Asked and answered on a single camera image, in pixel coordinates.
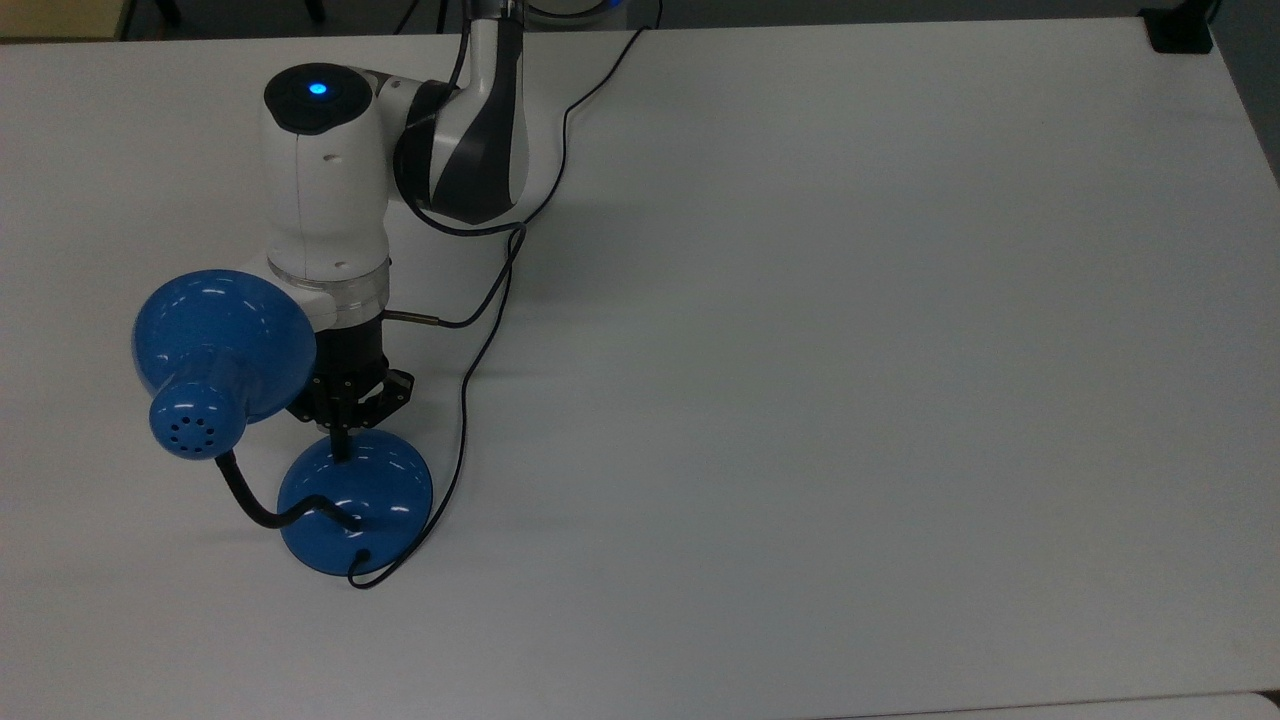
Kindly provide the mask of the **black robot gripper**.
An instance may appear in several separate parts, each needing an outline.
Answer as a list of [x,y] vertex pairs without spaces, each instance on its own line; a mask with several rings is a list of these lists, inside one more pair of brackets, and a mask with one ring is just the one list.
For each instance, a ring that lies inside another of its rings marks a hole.
[[294,419],[330,433],[334,462],[351,460],[351,433],[378,427],[412,398],[415,378],[390,366],[383,324],[379,315],[316,333],[314,369],[288,405]]

